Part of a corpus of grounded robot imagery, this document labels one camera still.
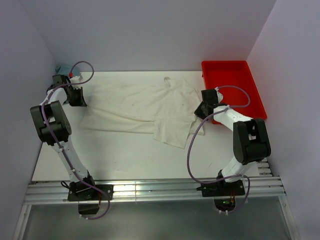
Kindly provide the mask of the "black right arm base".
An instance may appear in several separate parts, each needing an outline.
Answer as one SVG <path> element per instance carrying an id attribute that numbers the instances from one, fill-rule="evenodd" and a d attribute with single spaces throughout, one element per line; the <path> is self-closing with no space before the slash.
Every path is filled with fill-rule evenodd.
<path id="1" fill-rule="evenodd" d="M 212 184 L 201 184 L 196 190 L 201 191 L 201 195 L 204 198 L 225 197 L 222 199 L 214 199 L 215 207 L 221 211 L 233 210 L 236 207 L 236 196 L 244 196 L 246 194 L 241 180 L 235 182 L 219 181 Z"/>

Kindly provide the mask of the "white t shirt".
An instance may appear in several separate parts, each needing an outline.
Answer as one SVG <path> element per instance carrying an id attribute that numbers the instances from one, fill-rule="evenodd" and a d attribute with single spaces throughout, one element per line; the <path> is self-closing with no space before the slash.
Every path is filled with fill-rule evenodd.
<path id="1" fill-rule="evenodd" d="M 184 149 L 201 122 L 194 114 L 200 103 L 196 90 L 184 78 L 165 77 L 159 85 L 100 79 L 80 127 L 152 134 L 156 141 Z"/>

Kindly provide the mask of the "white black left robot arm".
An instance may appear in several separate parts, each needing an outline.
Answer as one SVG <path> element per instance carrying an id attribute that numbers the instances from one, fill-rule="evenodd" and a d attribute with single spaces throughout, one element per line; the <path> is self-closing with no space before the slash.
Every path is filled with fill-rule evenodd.
<path id="1" fill-rule="evenodd" d="M 30 108 L 30 114 L 39 139 L 51 146 L 68 172 L 70 184 L 62 184 L 72 194 L 80 194 L 86 200 L 96 197 L 98 188 L 89 171 L 80 161 L 72 143 L 72 128 L 63 104 L 86 107 L 83 88 L 74 88 L 70 78 L 54 75 L 53 84 L 47 90 L 45 100 Z"/>

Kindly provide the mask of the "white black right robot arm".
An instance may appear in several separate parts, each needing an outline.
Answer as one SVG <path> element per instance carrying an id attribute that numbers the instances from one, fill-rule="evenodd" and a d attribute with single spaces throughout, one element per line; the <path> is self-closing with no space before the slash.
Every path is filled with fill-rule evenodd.
<path id="1" fill-rule="evenodd" d="M 240 90 L 247 98 L 244 105 L 229 105 L 223 103 L 223 95 L 219 92 L 223 88 Z M 245 177 L 245 173 L 253 165 L 271 155 L 271 145 L 265 121 L 262 118 L 252 118 L 236 111 L 244 109 L 251 103 L 249 94 L 240 87 L 233 85 L 218 86 L 214 89 L 201 91 L 202 102 L 194 111 L 202 122 L 195 130 L 187 151 L 187 171 L 190 177 L 200 184 L 215 184 L 217 191 L 222 195 L 229 194 L 234 183 Z M 200 181 L 195 178 L 190 168 L 190 155 L 195 138 L 201 127 L 209 120 L 213 120 L 232 131 L 233 157 L 212 181 Z"/>

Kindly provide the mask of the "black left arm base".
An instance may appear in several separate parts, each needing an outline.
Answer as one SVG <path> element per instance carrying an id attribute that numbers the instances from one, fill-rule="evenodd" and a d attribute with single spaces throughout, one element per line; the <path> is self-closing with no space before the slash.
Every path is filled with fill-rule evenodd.
<path id="1" fill-rule="evenodd" d="M 78 213 L 89 215 L 97 214 L 102 201 L 110 201 L 113 198 L 114 186 L 112 184 L 96 184 L 95 187 L 103 191 L 106 195 L 81 182 L 67 184 L 60 182 L 61 186 L 68 189 L 68 202 L 78 202 Z"/>

